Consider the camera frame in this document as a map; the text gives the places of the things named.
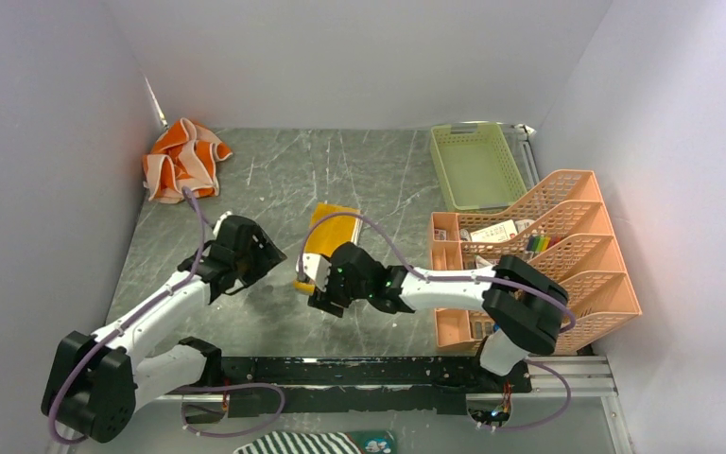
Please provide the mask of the brown yellow bear towel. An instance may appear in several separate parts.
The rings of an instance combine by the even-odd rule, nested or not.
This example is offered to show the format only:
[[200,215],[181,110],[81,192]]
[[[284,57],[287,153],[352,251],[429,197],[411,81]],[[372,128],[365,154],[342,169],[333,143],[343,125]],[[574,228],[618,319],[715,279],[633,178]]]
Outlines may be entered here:
[[320,290],[324,291],[329,279],[332,253],[344,243],[358,242],[362,221],[356,217],[329,218],[314,228],[319,220],[335,213],[360,214],[360,210],[326,202],[318,203],[310,219],[309,228],[312,233],[306,240],[304,251],[298,255],[302,265],[296,266],[297,278],[293,285],[299,292],[312,294],[316,278],[319,278]]

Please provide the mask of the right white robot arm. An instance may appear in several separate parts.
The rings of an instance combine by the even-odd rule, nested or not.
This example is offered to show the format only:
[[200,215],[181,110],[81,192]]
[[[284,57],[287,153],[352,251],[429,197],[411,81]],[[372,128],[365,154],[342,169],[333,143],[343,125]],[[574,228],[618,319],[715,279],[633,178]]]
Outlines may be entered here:
[[336,317],[358,300],[388,314],[441,308],[487,314],[496,330],[485,336],[472,368],[485,392],[496,391],[529,355],[553,354],[559,335],[577,323],[567,291],[515,255],[475,270],[431,271],[385,266],[346,242],[330,256],[303,253],[296,270],[315,287],[309,306]]

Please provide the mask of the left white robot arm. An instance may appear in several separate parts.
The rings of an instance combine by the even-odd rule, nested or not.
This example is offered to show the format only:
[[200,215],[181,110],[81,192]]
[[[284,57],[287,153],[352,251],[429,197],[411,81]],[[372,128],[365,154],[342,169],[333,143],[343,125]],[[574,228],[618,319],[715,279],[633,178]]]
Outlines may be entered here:
[[152,352],[185,319],[250,287],[285,259],[257,222],[223,214],[213,236],[151,296],[91,334],[73,331],[60,341],[41,403],[49,427],[65,425],[81,439],[107,443],[162,395],[226,385],[221,350],[205,340],[188,337]]

